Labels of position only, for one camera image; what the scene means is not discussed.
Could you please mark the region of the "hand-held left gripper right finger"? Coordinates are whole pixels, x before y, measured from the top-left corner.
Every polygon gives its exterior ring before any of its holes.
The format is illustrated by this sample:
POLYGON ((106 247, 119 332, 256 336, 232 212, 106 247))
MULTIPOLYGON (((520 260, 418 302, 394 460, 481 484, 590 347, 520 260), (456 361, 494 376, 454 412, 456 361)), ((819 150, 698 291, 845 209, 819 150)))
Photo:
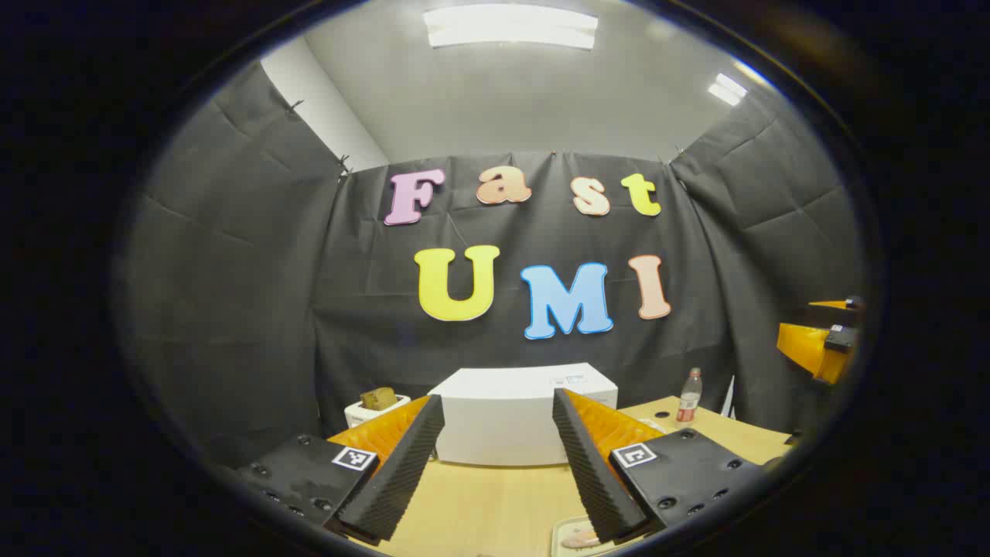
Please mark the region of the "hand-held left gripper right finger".
POLYGON ((552 419, 601 542, 721 510, 767 473, 694 428, 662 433, 570 389, 555 389, 552 419))

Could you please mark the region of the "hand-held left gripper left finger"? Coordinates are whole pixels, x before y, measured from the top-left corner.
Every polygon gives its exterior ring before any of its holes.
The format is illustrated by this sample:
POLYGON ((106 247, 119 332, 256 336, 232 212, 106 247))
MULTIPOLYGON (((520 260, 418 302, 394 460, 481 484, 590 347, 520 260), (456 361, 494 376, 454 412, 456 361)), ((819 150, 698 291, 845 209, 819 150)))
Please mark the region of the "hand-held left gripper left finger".
POLYGON ((426 395, 329 439, 298 434, 236 471, 259 497, 336 535, 392 539, 445 426, 426 395))

